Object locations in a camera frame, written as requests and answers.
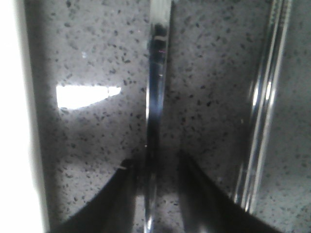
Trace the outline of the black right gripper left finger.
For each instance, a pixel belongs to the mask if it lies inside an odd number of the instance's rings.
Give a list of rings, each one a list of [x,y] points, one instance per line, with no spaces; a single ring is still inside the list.
[[[125,159],[105,187],[56,233],[130,233],[137,190],[137,161]]]

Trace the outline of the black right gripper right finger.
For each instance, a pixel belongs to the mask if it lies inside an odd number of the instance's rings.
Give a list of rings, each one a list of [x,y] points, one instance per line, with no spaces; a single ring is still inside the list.
[[[202,171],[188,154],[178,163],[179,205],[187,233],[276,233],[245,212]]]

